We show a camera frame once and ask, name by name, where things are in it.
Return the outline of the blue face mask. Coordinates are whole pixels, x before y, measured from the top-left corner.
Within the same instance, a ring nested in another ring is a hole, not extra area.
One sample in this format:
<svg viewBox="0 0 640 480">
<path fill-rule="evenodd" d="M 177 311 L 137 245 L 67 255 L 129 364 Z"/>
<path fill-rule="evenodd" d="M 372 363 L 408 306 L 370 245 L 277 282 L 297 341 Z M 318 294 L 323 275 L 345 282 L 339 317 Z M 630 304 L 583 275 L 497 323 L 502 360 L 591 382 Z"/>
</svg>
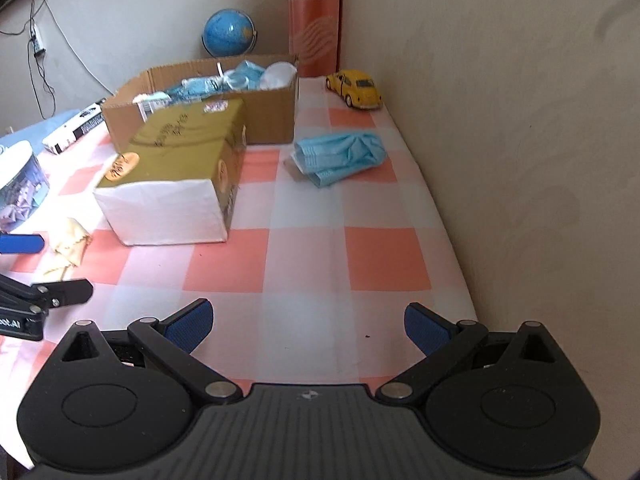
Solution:
<svg viewBox="0 0 640 480">
<path fill-rule="evenodd" d="M 346 132 L 296 141 L 285 155 L 284 168 L 298 180 L 328 188 L 379 167 L 386 159 L 386 148 L 377 134 Z"/>
</svg>

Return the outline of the crumpled yellow wrapper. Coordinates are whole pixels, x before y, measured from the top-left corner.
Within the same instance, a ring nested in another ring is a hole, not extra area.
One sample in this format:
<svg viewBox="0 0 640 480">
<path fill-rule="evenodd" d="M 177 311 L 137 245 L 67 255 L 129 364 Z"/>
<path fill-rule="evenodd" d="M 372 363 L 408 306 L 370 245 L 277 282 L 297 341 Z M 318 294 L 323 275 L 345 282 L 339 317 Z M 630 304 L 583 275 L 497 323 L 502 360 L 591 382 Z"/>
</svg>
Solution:
<svg viewBox="0 0 640 480">
<path fill-rule="evenodd" d="M 62 221 L 50 238 L 51 250 L 41 275 L 50 281 L 65 280 L 84 260 L 91 234 L 75 219 Z"/>
</svg>

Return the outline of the round white lidded tin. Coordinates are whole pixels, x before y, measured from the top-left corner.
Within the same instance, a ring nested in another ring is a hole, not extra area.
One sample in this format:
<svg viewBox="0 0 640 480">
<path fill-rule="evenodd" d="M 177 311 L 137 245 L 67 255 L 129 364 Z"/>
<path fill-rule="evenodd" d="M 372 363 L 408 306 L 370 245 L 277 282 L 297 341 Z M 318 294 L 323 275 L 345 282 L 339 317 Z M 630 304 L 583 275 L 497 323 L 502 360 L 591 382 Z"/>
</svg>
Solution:
<svg viewBox="0 0 640 480">
<path fill-rule="evenodd" d="M 27 140 L 1 149 L 0 171 L 0 228 L 11 233 L 42 205 L 50 184 Z"/>
</svg>

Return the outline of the black white carton box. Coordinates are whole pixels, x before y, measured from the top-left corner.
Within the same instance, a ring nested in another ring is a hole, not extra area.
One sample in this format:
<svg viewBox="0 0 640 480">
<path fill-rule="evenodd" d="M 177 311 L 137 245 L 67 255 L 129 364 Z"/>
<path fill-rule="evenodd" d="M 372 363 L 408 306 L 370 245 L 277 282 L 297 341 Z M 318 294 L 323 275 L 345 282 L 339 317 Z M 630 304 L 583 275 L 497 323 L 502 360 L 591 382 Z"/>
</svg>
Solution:
<svg viewBox="0 0 640 480">
<path fill-rule="evenodd" d="M 103 103 L 104 100 L 94 102 L 64 122 L 42 140 L 43 147 L 52 154 L 62 154 L 71 145 L 99 127 L 104 123 Z"/>
</svg>

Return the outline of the checkered tablecloth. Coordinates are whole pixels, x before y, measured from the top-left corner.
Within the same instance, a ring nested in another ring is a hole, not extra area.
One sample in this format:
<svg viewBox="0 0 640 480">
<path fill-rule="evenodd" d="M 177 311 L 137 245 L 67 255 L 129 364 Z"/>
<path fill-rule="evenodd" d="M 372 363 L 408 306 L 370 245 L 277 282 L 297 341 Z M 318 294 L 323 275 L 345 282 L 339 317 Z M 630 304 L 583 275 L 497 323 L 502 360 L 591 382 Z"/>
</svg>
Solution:
<svg viewBox="0 0 640 480">
<path fill-rule="evenodd" d="M 328 188 L 297 172 L 289 146 L 249 148 L 230 236 L 220 244 L 127 247 L 118 240 L 93 197 L 114 157 L 105 128 L 63 154 L 41 154 L 51 189 L 24 231 L 77 220 L 91 240 L 75 275 L 94 293 L 86 304 L 52 310 L 42 341 L 2 340 L 2 448 L 28 462 L 17 408 L 54 346 L 84 318 L 121 330 L 205 298 L 215 326 L 195 354 L 243 387 L 376 387 L 420 358 L 402 326 L 407 304 L 453 321 L 472 318 L 449 236 L 390 114 L 349 110 L 321 80 L 300 82 L 297 139 L 354 131 L 377 134 L 387 159 Z"/>
</svg>

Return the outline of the gold tissue box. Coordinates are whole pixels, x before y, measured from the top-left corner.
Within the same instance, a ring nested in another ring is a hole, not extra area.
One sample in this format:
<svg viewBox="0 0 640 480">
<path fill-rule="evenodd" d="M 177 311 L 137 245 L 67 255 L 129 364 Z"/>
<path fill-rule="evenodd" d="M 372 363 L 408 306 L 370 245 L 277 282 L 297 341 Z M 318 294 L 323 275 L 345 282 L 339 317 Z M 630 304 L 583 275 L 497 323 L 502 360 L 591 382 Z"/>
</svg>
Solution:
<svg viewBox="0 0 640 480">
<path fill-rule="evenodd" d="M 165 107 L 114 159 L 93 196 L 126 246 L 223 243 L 245 151 L 242 100 Z"/>
</svg>

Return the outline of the open cardboard box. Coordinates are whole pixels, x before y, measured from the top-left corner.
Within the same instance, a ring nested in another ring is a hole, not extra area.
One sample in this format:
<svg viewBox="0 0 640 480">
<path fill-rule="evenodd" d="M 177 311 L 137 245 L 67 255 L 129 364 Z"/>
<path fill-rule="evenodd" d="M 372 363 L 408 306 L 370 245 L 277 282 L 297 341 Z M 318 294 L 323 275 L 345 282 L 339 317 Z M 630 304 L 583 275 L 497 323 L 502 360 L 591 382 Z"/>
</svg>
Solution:
<svg viewBox="0 0 640 480">
<path fill-rule="evenodd" d="M 241 62 L 252 62 L 262 68 L 274 63 L 299 66 L 297 55 L 250 54 L 204 58 L 149 68 L 130 79 L 102 104 L 102 115 L 115 148 L 124 148 L 143 126 L 144 119 L 134 98 L 139 94 L 164 91 L 194 77 L 214 76 L 218 70 L 233 70 Z M 249 144 L 288 144 L 294 139 L 298 77 L 284 88 L 226 92 L 223 99 L 240 99 L 246 107 L 246 138 Z"/>
</svg>

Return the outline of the yellow toy car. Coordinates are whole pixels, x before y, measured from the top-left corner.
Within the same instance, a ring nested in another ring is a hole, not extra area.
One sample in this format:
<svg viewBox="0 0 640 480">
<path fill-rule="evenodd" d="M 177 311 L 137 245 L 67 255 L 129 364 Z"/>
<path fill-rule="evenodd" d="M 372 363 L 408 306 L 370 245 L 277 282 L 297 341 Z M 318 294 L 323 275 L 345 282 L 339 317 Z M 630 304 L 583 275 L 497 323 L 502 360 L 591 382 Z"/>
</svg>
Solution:
<svg viewBox="0 0 640 480">
<path fill-rule="evenodd" d="M 339 70 L 326 76 L 326 88 L 350 108 L 378 110 L 383 98 L 373 79 L 362 70 Z"/>
</svg>

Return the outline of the blue mask in box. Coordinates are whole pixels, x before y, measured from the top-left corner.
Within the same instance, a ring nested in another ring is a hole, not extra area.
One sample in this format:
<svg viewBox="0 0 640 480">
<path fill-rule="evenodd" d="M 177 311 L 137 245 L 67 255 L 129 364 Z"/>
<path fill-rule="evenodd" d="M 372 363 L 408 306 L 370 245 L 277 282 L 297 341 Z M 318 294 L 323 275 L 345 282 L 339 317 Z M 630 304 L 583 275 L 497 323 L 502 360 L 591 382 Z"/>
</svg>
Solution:
<svg viewBox="0 0 640 480">
<path fill-rule="evenodd" d="M 250 61 L 242 61 L 231 70 L 224 70 L 221 62 L 216 63 L 213 76 L 186 78 L 164 90 L 176 102 L 203 101 L 216 94 L 257 90 L 265 69 Z"/>
</svg>

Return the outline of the white cloth in box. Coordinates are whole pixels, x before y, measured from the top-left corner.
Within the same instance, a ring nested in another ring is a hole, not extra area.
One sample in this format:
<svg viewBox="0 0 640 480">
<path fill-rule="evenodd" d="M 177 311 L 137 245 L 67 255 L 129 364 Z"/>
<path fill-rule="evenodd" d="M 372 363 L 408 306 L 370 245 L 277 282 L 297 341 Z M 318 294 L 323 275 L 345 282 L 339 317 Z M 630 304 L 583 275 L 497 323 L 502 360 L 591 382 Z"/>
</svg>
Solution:
<svg viewBox="0 0 640 480">
<path fill-rule="evenodd" d="M 289 62 L 277 62 L 269 65 L 260 76 L 260 90 L 277 90 L 288 88 L 297 76 L 297 68 Z"/>
</svg>

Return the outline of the blue desk globe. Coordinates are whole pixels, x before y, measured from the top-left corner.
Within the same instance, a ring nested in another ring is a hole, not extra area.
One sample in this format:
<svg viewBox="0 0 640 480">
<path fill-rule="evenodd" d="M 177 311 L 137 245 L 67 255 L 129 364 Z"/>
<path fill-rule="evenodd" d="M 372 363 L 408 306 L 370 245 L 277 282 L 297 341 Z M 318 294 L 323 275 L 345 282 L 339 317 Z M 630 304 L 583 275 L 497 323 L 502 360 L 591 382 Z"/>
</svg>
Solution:
<svg viewBox="0 0 640 480">
<path fill-rule="evenodd" d="M 245 12 L 222 9 L 206 21 L 201 40 L 203 48 L 213 58 L 239 56 L 254 50 L 257 29 Z"/>
</svg>

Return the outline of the pink patterned curtain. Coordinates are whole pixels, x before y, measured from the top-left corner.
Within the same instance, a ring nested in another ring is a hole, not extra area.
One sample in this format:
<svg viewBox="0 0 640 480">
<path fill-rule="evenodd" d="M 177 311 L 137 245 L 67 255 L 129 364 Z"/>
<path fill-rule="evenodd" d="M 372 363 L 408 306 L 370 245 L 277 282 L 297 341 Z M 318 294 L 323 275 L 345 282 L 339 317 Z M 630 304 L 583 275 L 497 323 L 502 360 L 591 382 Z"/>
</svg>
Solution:
<svg viewBox="0 0 640 480">
<path fill-rule="evenodd" d="M 288 50 L 304 78 L 333 73 L 338 64 L 342 0 L 288 0 Z"/>
</svg>

